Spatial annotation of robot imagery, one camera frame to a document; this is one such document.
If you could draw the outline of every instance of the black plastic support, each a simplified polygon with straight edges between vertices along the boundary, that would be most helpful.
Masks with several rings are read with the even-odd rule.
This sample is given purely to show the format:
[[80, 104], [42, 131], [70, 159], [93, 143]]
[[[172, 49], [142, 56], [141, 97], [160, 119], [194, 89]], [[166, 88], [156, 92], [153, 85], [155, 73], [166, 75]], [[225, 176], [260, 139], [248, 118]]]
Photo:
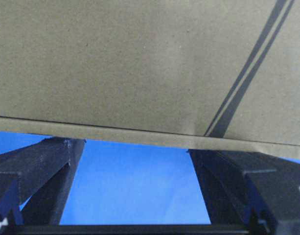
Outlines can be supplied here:
[[64, 143], [64, 139], [45, 139], [40, 143], [1, 154], [0, 174], [17, 176], [19, 203], [22, 204], [68, 160], [68, 143]]
[[84, 148], [84, 140], [62, 140], [68, 163], [37, 191], [22, 210], [26, 225], [58, 225]]
[[[220, 200], [205, 197], [211, 221], [220, 221], [228, 205], [250, 231], [300, 235], [300, 164], [261, 153], [190, 150], [203, 194], [218, 190]], [[201, 184], [211, 174], [206, 191]]]

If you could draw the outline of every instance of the black stripe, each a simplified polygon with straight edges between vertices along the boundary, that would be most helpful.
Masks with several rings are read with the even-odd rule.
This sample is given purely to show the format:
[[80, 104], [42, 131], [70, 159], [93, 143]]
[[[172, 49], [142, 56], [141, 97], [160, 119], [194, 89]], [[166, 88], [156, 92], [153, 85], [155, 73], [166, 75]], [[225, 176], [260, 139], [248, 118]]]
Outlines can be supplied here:
[[271, 48], [273, 42], [275, 41], [275, 38], [277, 37], [283, 23], [285, 22], [291, 7], [293, 5], [295, 0], [291, 0], [285, 13], [283, 14], [279, 24], [277, 25], [272, 37], [270, 38], [268, 44], [264, 48], [262, 54], [260, 55], [259, 59], [249, 72], [248, 76], [246, 79], [243, 81], [242, 85], [239, 87], [238, 91], [234, 95], [233, 99], [229, 103], [227, 109], [224, 111], [218, 122], [216, 123], [215, 127], [213, 128], [212, 132], [209, 134], [210, 137], [217, 137], [217, 138], [222, 138], [233, 118], [234, 113], [236, 112], [245, 92], [247, 91], [250, 83], [252, 82], [254, 76], [256, 75], [256, 72], [258, 71], [260, 65], [264, 61], [269, 49]]
[[253, 47], [253, 49], [252, 49], [245, 65], [243, 66], [240, 74], [238, 75], [237, 79], [235, 80], [235, 82], [233, 83], [231, 89], [229, 90], [228, 94], [226, 95], [226, 97], [225, 97], [223, 103], [221, 104], [220, 108], [216, 112], [213, 120], [211, 121], [210, 125], [208, 126], [206, 132], [204, 133], [204, 136], [207, 135], [210, 128], [214, 124], [215, 120], [218, 118], [219, 114], [222, 112], [222, 110], [224, 109], [226, 103], [228, 102], [228, 100], [232, 96], [233, 92], [235, 91], [235, 89], [239, 85], [239, 83], [242, 80], [245, 73], [247, 72], [248, 68], [250, 67], [251, 63], [253, 62], [254, 58], [256, 57], [257, 53], [259, 52], [260, 48], [262, 47], [264, 41], [266, 40], [268, 34], [272, 30], [272, 27], [275, 24], [275, 22], [276, 22], [278, 16], [280, 15], [280, 13], [281, 13], [281, 11], [282, 11], [282, 9], [283, 9], [286, 2], [287, 2], [287, 0], [277, 0], [277, 2], [275, 3], [275, 6], [274, 6], [274, 8], [273, 8], [266, 24], [265, 24], [262, 32], [261, 32], [258, 40], [256, 41], [255, 46]]

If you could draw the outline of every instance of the cardboard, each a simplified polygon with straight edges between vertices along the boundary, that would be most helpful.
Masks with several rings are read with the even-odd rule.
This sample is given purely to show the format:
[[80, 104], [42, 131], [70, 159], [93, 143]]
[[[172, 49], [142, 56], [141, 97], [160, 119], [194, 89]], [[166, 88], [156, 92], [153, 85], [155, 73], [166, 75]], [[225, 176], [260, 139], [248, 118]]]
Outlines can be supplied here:
[[0, 0], [0, 130], [300, 158], [300, 0]]

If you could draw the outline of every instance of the cardboard edge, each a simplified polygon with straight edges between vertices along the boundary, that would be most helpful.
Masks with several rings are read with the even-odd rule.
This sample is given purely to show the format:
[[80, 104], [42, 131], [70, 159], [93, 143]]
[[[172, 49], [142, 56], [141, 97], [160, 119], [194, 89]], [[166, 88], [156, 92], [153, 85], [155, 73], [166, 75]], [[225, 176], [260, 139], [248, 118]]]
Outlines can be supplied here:
[[300, 159], [299, 145], [156, 133], [9, 117], [0, 117], [0, 131], [184, 149], [262, 152], [277, 157]]

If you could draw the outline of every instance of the blue background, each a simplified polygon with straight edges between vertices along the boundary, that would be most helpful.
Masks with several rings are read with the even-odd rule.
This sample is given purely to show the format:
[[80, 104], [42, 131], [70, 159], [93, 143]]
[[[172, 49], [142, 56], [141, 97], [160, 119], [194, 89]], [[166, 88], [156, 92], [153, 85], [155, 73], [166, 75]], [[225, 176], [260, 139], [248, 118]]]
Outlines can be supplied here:
[[[0, 154], [44, 138], [0, 132]], [[61, 220], [62, 225], [208, 223], [186, 149], [105, 141], [87, 141]]]

